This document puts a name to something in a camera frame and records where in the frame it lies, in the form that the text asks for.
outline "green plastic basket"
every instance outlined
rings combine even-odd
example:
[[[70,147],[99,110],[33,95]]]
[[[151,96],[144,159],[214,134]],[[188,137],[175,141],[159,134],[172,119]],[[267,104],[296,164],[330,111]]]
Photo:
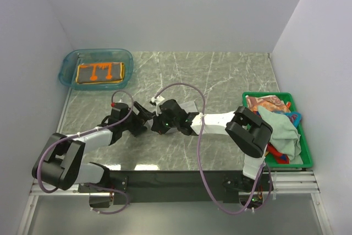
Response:
[[[287,102],[291,102],[290,110],[291,111],[297,111],[295,102],[293,101],[292,95],[290,93],[277,93],[277,92],[244,92],[242,94],[242,99],[243,99],[243,105],[247,107],[247,101],[246,101],[246,96],[254,96],[254,97],[262,97],[262,96],[267,96],[267,95],[276,95],[279,99],[284,101],[285,104]],[[268,154],[265,157],[265,162],[270,166],[270,167],[275,167],[275,168],[310,168],[313,166],[313,160],[311,157],[311,154],[309,152],[308,144],[306,141],[306,137],[303,132],[302,124],[301,122],[299,123],[297,127],[298,133],[301,135],[301,138],[299,140],[299,143],[301,144],[301,158],[303,161],[302,165],[282,165],[276,162],[274,156],[272,154]]]

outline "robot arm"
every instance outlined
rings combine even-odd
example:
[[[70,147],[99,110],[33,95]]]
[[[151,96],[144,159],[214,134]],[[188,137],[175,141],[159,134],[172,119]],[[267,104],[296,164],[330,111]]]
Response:
[[[152,118],[152,113],[137,102],[134,102],[134,107],[139,110],[138,114],[132,112],[123,123],[102,129],[123,119],[130,111],[129,106],[125,103],[112,103],[111,114],[96,127],[96,132],[82,137],[79,137],[78,133],[78,138],[67,140],[55,146],[44,158],[41,170],[42,180],[63,190],[67,190],[77,183],[97,183],[108,186],[109,169],[97,163],[82,163],[83,155],[99,147],[114,144],[121,138],[123,131],[128,130],[133,136],[145,132],[147,128],[144,124]],[[71,135],[60,133],[51,135],[32,169],[34,178],[37,178],[39,160],[43,153],[56,141],[69,136]]]
[[[171,128],[177,128],[185,135],[199,135],[202,114],[187,113],[175,100],[166,101],[160,96],[152,99],[152,104],[157,108],[154,113],[134,102],[138,114],[132,112],[123,123],[101,129],[122,120],[130,111],[127,104],[112,103],[111,114],[96,127],[96,132],[82,137],[79,137],[78,133],[78,138],[58,144],[45,156],[41,170],[42,180],[63,190],[77,183],[109,186],[110,170],[97,163],[82,163],[83,155],[99,147],[114,144],[126,130],[133,136],[138,136],[147,130],[144,124],[150,119],[153,119],[152,131],[160,134],[166,133]],[[204,118],[203,133],[229,135],[245,154],[244,176],[255,179],[265,158],[265,149],[272,128],[245,107],[224,114],[206,114]],[[39,160],[43,153],[53,143],[68,136],[60,133],[52,134],[32,169],[34,178],[37,178]]]
[[[152,98],[151,104],[156,106],[158,113],[153,119],[153,131],[164,134],[170,128],[177,128],[185,135],[200,134],[201,113],[186,113],[175,100],[166,101],[161,96]],[[255,179],[265,159],[272,127],[243,106],[234,112],[205,114],[204,121],[203,134],[223,134],[233,139],[245,154],[243,175]]]

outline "transparent blue container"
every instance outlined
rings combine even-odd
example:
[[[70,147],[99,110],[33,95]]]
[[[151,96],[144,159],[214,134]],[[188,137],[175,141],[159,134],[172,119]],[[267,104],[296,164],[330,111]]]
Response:
[[[121,62],[125,64],[125,76],[122,82],[112,84],[77,84],[78,65],[82,63]],[[61,84],[74,90],[116,90],[124,88],[133,73],[132,54],[124,49],[84,49],[69,53],[61,66],[59,80]]]

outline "marble surface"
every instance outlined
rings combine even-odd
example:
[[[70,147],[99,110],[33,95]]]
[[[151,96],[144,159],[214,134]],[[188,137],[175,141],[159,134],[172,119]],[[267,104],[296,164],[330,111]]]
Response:
[[[150,111],[150,98],[162,87],[185,82],[206,97],[206,113],[235,111],[245,91],[278,91],[267,53],[134,52],[134,74],[125,88]],[[110,113],[111,91],[74,91],[69,95],[61,131],[82,132],[100,124]],[[201,99],[191,88],[174,86],[163,94],[179,103]],[[116,94],[116,101],[126,96]],[[198,170],[197,137],[181,133],[159,135],[148,131],[139,137],[124,132],[120,140],[87,153],[84,162],[97,162],[118,170]],[[205,170],[241,170],[244,154],[224,135],[204,135],[201,160]]]

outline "white backdrop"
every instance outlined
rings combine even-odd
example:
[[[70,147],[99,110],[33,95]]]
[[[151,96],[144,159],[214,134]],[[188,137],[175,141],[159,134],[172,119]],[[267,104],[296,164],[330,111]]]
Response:
[[[0,234],[18,228],[65,100],[57,74],[71,50],[47,0],[0,0]]]
[[[351,234],[352,0],[301,0],[273,51],[291,92],[335,235]]]
[[[74,48],[271,52],[299,0],[49,0]]]

